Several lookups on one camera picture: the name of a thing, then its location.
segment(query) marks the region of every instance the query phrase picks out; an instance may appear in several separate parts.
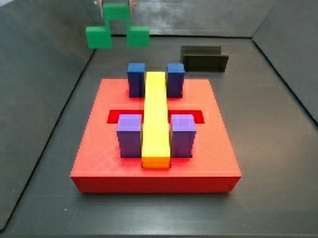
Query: building block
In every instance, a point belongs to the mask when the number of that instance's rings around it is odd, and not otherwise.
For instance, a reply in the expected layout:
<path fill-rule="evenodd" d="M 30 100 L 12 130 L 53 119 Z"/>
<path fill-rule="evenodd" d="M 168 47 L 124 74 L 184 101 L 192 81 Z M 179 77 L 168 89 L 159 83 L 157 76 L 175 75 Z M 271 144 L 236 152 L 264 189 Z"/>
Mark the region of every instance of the building block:
<path fill-rule="evenodd" d="M 131 9 L 128 4 L 109 3 L 103 5 L 105 25 L 109 20 L 128 20 L 131 21 Z"/>
<path fill-rule="evenodd" d="M 80 192 L 230 192 L 239 165 L 208 79 L 184 80 L 181 99 L 168 109 L 203 112 L 196 124 L 192 158 L 171 158 L 171 168 L 141 168 L 141 159 L 121 159 L 109 110 L 141 110 L 144 99 L 128 97 L 127 79 L 103 79 L 79 146 L 71 179 Z"/>
<path fill-rule="evenodd" d="M 141 115 L 121 114 L 116 125 L 121 158 L 141 157 Z"/>
<path fill-rule="evenodd" d="M 169 147 L 172 158 L 191 158 L 195 139 L 195 121 L 192 115 L 171 115 Z"/>
<path fill-rule="evenodd" d="M 184 65 L 181 63 L 168 63 L 167 65 L 167 97 L 183 97 Z"/>
<path fill-rule="evenodd" d="M 127 31 L 127 46 L 149 46 L 149 28 L 147 26 L 131 26 Z"/>
<path fill-rule="evenodd" d="M 145 63 L 129 63 L 128 64 L 128 84 L 129 84 L 129 97 L 144 97 L 144 75 L 145 75 Z"/>
<path fill-rule="evenodd" d="M 165 73 L 147 72 L 141 163 L 144 168 L 169 167 L 168 103 Z"/>
<path fill-rule="evenodd" d="M 112 36 L 104 27 L 91 26 L 85 28 L 87 44 L 91 49 L 112 47 Z"/>

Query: blue block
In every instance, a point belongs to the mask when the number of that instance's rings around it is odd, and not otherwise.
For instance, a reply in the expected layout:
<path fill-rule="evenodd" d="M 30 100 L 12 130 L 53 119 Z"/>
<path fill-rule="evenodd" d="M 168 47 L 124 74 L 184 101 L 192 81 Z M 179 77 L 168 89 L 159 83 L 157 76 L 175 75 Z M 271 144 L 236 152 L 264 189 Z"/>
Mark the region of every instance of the blue block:
<path fill-rule="evenodd" d="M 193 116 L 189 114 L 171 115 L 169 148 L 172 158 L 191 158 L 196 134 Z"/>
<path fill-rule="evenodd" d="M 119 115 L 116 137 L 121 158 L 141 157 L 141 115 Z"/>
<path fill-rule="evenodd" d="M 181 63 L 168 63 L 167 65 L 167 97 L 181 98 L 184 86 L 184 65 Z"/>
<path fill-rule="evenodd" d="M 145 63 L 129 63 L 127 75 L 129 84 L 129 97 L 144 98 Z"/>

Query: yellow block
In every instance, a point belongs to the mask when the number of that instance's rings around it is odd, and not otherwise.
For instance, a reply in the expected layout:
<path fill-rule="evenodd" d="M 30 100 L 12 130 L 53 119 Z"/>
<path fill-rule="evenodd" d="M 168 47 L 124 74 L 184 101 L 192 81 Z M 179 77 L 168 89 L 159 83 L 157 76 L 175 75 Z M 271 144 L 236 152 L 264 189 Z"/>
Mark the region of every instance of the yellow block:
<path fill-rule="evenodd" d="M 164 72 L 147 72 L 141 163 L 144 168 L 169 167 L 168 103 Z"/>

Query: metal wall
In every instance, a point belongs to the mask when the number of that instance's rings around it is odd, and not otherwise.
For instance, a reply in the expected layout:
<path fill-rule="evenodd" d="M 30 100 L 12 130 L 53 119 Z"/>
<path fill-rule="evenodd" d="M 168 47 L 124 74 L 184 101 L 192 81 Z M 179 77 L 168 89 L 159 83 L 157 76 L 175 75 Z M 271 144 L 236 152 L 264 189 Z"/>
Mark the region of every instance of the metal wall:
<path fill-rule="evenodd" d="M 318 1 L 279 0 L 254 41 L 318 122 Z"/>
<path fill-rule="evenodd" d="M 95 23 L 100 25 L 101 17 L 95 1 L 81 2 Z M 136 0 L 132 24 L 149 26 L 149 33 L 159 35 L 252 37 L 275 2 L 276 0 Z M 115 22 L 113 33 L 124 32 L 124 24 Z"/>
<path fill-rule="evenodd" d="M 14 0 L 0 8 L 0 230 L 92 54 L 89 23 L 77 0 Z"/>

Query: red block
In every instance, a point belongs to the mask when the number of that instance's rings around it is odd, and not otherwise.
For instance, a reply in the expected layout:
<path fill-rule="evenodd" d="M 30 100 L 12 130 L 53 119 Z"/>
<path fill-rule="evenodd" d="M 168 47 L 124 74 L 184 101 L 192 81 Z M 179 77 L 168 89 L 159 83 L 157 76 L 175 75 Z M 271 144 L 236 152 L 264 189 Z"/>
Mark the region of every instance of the red block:
<path fill-rule="evenodd" d="M 71 178 L 80 192 L 230 192 L 240 178 L 232 146 L 208 80 L 184 81 L 181 99 L 168 99 L 169 111 L 203 112 L 196 124 L 193 157 L 171 158 L 169 169 L 144 169 L 140 159 L 120 158 L 111 110 L 143 111 L 143 99 L 129 99 L 125 79 L 101 80 Z"/>
<path fill-rule="evenodd" d="M 120 114 L 141 114 L 144 120 L 143 110 L 109 110 L 107 123 L 116 124 Z M 168 122 L 172 114 L 191 114 L 196 124 L 203 123 L 203 112 L 200 110 L 168 110 Z"/>

